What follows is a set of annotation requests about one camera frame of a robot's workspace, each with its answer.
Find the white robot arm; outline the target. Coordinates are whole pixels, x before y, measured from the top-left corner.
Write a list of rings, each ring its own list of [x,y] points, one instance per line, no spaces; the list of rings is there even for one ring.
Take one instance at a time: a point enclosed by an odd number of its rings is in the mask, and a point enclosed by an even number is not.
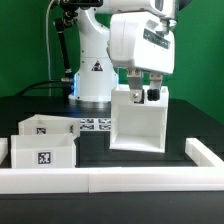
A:
[[[171,74],[177,14],[191,0],[102,0],[80,7],[80,68],[74,96],[82,102],[108,102],[118,84],[115,68]]]

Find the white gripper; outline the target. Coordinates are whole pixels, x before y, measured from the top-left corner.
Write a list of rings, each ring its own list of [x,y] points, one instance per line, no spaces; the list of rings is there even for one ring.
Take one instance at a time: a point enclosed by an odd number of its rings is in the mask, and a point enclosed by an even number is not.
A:
[[[109,37],[109,57],[112,64],[115,67],[172,74],[175,39],[172,31],[165,36],[159,35],[157,29],[160,25],[160,19],[151,13],[114,14],[110,21]],[[143,72],[138,69],[127,70],[129,98],[134,103],[143,103]],[[149,101],[160,99],[163,75],[155,72],[149,76]]]

